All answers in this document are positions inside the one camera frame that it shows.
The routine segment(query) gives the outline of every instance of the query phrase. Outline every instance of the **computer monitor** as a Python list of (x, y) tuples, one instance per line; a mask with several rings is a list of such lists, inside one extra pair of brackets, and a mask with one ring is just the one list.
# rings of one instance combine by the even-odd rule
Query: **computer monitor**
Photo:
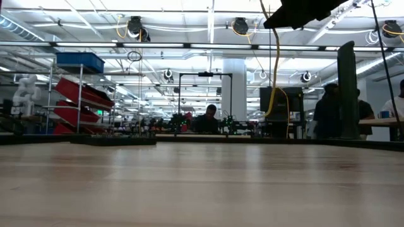
[[(289, 101), (289, 112), (300, 112), (300, 120), (304, 120), (302, 116), (304, 113), (303, 109), (303, 89), (296, 87), (282, 88), (282, 90), (287, 94)], [(270, 106), (272, 87), (260, 88), (259, 89), (259, 109), (260, 111), (267, 112)], [(273, 107), (271, 114), (267, 116), (270, 120), (287, 120), (287, 100), (285, 94), (276, 89), (275, 97), (273, 100)]]

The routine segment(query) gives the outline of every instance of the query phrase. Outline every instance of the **blue bin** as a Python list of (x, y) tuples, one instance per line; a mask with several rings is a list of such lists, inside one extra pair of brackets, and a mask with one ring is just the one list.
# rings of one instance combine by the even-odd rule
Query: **blue bin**
[(104, 73), (104, 61), (94, 53), (56, 53), (56, 65), (68, 72), (80, 73), (81, 64), (84, 65), (84, 73)]

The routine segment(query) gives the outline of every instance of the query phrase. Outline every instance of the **black shirt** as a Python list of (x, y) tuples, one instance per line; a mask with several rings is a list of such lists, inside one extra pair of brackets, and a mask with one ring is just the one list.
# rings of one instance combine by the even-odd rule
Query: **black shirt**
[[(359, 119), (365, 119), (366, 117), (373, 115), (373, 110), (372, 107), (369, 103), (359, 100), (358, 102), (359, 106)], [(359, 126), (359, 134), (361, 135), (372, 135), (372, 126), (366, 126), (366, 125), (360, 125)]]
[(209, 132), (212, 134), (218, 133), (219, 124), (215, 118), (208, 120), (206, 115), (200, 115), (196, 117), (193, 121), (193, 131), (194, 132)]
[(340, 104), (335, 98), (323, 97), (318, 101), (313, 119), (317, 121), (316, 135), (318, 139), (341, 136)]

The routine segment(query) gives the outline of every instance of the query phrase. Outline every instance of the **man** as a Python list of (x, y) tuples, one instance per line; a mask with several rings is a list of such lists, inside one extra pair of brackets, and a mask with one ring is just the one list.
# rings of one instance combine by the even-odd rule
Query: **man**
[(316, 137), (318, 139), (328, 139), (341, 136), (340, 102), (338, 99), (338, 85), (327, 84), (324, 87), (325, 94), (317, 102), (314, 111), (314, 118), (317, 122)]
[[(404, 117), (404, 79), (400, 82), (400, 94), (398, 97), (394, 98), (396, 102), (397, 114), (399, 117)], [(393, 102), (388, 100), (386, 104), (384, 104), (381, 111), (388, 111), (390, 113), (390, 117), (395, 117)]]
[[(358, 94), (358, 108), (359, 108), (359, 119), (374, 119), (374, 113), (372, 107), (369, 103), (359, 100), (360, 90), (357, 90)], [(372, 135), (372, 127), (367, 125), (359, 126), (359, 135), (361, 140), (366, 140), (368, 135)]]
[(193, 131), (197, 133), (218, 133), (218, 122), (213, 117), (216, 113), (216, 106), (208, 105), (206, 113), (195, 118), (193, 122)]

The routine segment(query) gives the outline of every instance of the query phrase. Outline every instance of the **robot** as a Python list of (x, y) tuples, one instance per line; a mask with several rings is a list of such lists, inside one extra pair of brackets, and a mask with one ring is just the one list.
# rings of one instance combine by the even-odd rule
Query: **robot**
[(13, 108), (11, 114), (31, 116), (33, 114), (34, 101), (40, 100), (40, 88), (35, 86), (36, 75), (24, 75), (19, 80), (18, 89), (13, 97)]

